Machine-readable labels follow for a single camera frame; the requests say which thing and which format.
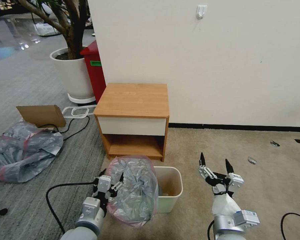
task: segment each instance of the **wooden nightstand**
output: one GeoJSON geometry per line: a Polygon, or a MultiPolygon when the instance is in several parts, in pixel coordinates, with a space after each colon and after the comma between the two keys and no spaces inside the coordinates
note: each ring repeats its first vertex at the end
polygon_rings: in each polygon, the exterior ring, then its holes
{"type": "Polygon", "coordinates": [[[169,124],[166,84],[109,83],[93,113],[108,158],[141,154],[164,161],[169,124]]]}

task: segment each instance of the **crumpled plastic bag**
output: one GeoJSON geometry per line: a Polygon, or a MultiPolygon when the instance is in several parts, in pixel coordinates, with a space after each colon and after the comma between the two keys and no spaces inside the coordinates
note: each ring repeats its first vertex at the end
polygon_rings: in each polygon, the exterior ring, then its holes
{"type": "Polygon", "coordinates": [[[158,208],[158,181],[151,160],[146,156],[116,157],[105,175],[116,184],[123,173],[123,185],[117,196],[109,199],[108,212],[133,227],[145,225],[158,208]]]}
{"type": "Polygon", "coordinates": [[[212,214],[218,215],[233,215],[236,212],[241,211],[238,204],[226,193],[222,195],[216,195],[214,197],[212,205],[212,214]]]}
{"type": "Polygon", "coordinates": [[[59,132],[16,123],[0,136],[0,181],[29,181],[49,166],[62,145],[59,132]]]}

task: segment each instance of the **green label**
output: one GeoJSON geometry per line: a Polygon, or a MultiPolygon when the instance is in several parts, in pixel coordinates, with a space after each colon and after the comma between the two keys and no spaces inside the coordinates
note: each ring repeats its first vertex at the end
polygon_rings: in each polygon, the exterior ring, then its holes
{"type": "Polygon", "coordinates": [[[94,67],[101,67],[100,61],[90,61],[90,65],[94,67]]]}

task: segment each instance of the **cardboard box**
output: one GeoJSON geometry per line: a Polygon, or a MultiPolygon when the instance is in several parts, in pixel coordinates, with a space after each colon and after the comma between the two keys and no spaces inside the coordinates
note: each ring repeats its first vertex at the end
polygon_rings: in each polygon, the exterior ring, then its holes
{"type": "Polygon", "coordinates": [[[17,109],[24,121],[35,124],[37,127],[49,127],[47,124],[54,124],[57,127],[66,125],[62,112],[57,105],[17,106],[17,109]]]}

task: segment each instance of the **wooden tabletop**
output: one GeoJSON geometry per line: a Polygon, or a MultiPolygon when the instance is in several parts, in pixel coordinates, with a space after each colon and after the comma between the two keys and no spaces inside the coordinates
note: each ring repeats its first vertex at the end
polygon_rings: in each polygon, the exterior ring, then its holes
{"type": "Polygon", "coordinates": [[[167,85],[109,83],[93,113],[103,117],[167,118],[167,85]]]}

